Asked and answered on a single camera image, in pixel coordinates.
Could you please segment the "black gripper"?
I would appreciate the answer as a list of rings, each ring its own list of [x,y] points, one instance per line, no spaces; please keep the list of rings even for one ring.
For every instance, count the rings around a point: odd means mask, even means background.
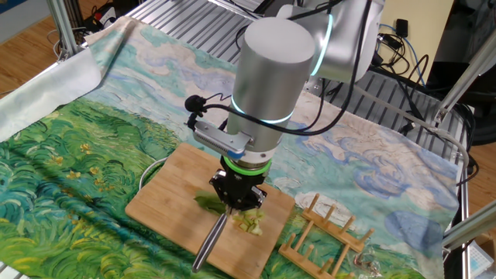
[[[226,205],[226,211],[232,212],[233,208],[250,210],[260,208],[264,203],[267,193],[259,188],[264,183],[262,174],[248,176],[232,169],[216,172],[209,184],[214,188],[220,201]]]

